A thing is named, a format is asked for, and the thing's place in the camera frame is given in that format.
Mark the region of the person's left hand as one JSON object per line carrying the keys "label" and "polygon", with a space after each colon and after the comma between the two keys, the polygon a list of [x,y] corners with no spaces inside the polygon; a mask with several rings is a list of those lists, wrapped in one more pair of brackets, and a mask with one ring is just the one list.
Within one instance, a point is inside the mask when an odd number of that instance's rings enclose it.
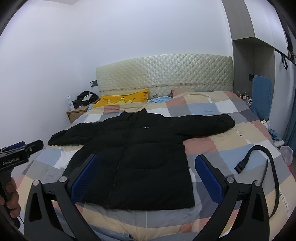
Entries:
{"label": "person's left hand", "polygon": [[16,190],[16,182],[14,178],[12,177],[10,182],[6,184],[6,191],[10,193],[11,198],[9,201],[5,202],[3,197],[0,197],[0,203],[1,205],[6,205],[8,209],[10,209],[10,216],[12,218],[17,218],[20,215],[21,207],[19,204],[19,194]]}

